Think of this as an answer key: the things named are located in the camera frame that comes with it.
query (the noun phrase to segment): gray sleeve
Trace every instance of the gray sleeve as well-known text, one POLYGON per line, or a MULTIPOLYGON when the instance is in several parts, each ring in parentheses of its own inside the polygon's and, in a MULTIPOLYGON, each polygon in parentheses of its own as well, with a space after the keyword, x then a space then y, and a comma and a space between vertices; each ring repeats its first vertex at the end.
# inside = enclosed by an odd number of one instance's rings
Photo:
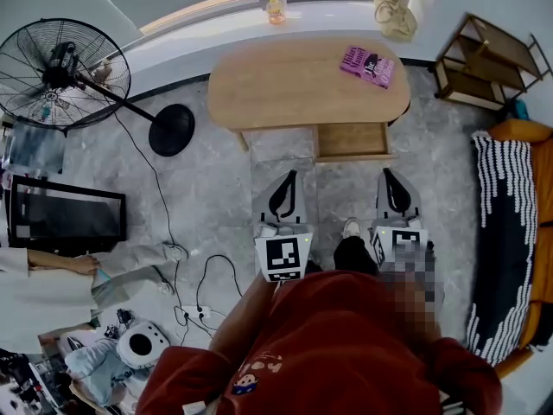
POLYGON ((18 247, 0 247, 0 271, 12 277, 29 276, 27 249, 18 247))

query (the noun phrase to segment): window sill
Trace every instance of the window sill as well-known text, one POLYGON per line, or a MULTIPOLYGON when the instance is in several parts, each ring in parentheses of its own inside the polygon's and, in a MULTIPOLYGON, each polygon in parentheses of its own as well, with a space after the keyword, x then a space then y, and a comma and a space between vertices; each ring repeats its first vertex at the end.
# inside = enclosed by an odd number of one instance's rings
POLYGON ((374 20, 374 5, 368 2, 292 3, 286 22, 278 26, 271 25, 259 8, 244 10, 131 43, 125 48, 133 79, 130 96, 211 73, 220 57, 239 43, 318 35, 383 40, 374 20))

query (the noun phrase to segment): black strap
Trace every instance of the black strap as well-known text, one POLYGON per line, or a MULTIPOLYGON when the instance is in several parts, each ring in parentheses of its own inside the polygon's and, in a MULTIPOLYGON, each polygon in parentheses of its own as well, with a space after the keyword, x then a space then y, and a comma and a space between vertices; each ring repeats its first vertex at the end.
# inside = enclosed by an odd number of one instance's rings
POLYGON ((405 213, 411 205, 411 196, 404 185, 391 173, 388 168, 384 169, 386 179, 386 192, 390 209, 399 214, 405 213))
POLYGON ((290 188, 290 209, 288 212, 281 214, 281 217, 290 217, 296 209, 296 175, 297 171, 291 170, 288 176, 283 181, 275 193, 269 199, 269 210, 276 216, 276 221, 280 221, 277 210, 283 205, 286 200, 286 191, 290 188))

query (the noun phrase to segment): book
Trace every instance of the book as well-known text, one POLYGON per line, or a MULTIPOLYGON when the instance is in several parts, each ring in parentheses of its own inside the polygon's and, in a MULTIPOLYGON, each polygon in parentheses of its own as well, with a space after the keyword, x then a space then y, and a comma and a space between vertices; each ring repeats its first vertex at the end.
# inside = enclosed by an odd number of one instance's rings
POLYGON ((340 69, 383 88, 390 87, 395 63, 357 46, 349 46, 340 69))

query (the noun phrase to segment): table drawer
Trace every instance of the table drawer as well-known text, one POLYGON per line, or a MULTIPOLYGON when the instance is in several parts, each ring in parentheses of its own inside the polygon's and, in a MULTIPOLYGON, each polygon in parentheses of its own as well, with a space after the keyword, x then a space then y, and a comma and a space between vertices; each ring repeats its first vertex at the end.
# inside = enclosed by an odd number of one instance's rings
POLYGON ((314 137, 318 163, 394 158, 386 123, 318 124, 314 137))

